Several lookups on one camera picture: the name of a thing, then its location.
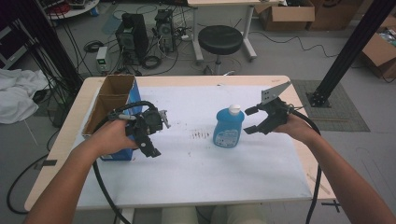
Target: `blue bottle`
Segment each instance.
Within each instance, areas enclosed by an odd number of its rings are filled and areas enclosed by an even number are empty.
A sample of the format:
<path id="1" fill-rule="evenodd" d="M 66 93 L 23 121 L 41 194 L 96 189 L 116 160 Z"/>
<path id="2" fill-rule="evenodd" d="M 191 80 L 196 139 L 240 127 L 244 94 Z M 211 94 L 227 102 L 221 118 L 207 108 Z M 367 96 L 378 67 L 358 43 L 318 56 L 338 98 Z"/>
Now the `blue bottle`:
<path id="1" fill-rule="evenodd" d="M 216 115 L 218 125 L 213 134 L 213 143 L 219 147 L 235 147 L 241 135 L 242 121 L 245 119 L 240 105 L 230 105 Z"/>

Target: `table leg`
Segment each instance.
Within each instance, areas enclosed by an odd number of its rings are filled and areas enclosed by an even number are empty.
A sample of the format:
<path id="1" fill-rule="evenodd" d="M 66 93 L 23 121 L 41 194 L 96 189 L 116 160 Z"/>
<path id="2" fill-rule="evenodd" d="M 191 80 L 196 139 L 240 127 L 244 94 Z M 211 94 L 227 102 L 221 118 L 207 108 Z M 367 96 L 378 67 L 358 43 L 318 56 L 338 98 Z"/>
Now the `table leg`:
<path id="1" fill-rule="evenodd" d="M 202 55 L 201 52 L 201 46 L 199 46 L 199 42 L 198 42 L 198 20 L 197 20 L 197 11 L 198 11 L 198 7 L 195 7 L 193 9 L 193 24 L 192 24 L 192 46 L 194 48 L 194 52 L 195 52 L 195 60 L 198 63 L 201 63 L 204 61 L 204 56 Z"/>
<path id="2" fill-rule="evenodd" d="M 122 208 L 121 213 L 127 220 L 134 223 L 134 208 Z"/>
<path id="3" fill-rule="evenodd" d="M 249 57 L 250 61 L 252 61 L 253 59 L 257 58 L 257 54 L 254 51 L 253 47 L 251 46 L 250 41 L 248 40 L 248 32 L 249 32 L 249 29 L 250 29 L 251 18 L 253 16 L 253 10 L 254 10 L 254 6 L 248 6 L 248 8 L 247 8 L 247 21 L 245 23 L 245 31 L 243 33 L 244 46 L 247 49 L 247 53 L 248 53 L 248 57 Z"/>

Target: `forearm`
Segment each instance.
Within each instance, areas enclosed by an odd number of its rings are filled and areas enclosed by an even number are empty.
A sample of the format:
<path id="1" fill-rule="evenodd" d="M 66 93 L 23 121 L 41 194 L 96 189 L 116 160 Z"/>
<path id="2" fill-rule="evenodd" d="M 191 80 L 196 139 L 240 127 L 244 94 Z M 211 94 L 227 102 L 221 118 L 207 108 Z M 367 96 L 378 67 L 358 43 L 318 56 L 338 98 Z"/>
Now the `forearm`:
<path id="1" fill-rule="evenodd" d="M 332 189 L 352 223 L 395 223 L 374 189 L 320 136 L 305 144 L 329 180 Z"/>
<path id="2" fill-rule="evenodd" d="M 38 198 L 25 223 L 71 223 L 96 155 L 86 143 L 76 147 Z"/>

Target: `black stool seat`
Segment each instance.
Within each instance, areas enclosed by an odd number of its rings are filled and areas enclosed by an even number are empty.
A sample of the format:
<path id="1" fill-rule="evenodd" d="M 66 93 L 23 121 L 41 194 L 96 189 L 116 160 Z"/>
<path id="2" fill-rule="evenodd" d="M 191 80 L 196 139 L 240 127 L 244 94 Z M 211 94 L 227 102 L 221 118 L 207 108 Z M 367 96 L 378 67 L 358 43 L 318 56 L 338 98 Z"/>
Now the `black stool seat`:
<path id="1" fill-rule="evenodd" d="M 198 34 L 201 48 L 217 55 L 229 55 L 237 52 L 243 43 L 241 33 L 230 26 L 206 26 Z"/>

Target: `bottle cap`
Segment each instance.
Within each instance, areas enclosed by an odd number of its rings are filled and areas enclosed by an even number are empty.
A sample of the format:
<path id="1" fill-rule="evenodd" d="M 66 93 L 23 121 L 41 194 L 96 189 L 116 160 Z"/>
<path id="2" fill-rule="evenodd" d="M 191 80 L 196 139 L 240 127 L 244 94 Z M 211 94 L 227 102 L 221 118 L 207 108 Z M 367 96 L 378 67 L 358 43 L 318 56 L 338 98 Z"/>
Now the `bottle cap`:
<path id="1" fill-rule="evenodd" d="M 230 111 L 231 115 L 236 116 L 239 114 L 239 111 L 241 111 L 241 105 L 230 105 L 228 111 Z"/>

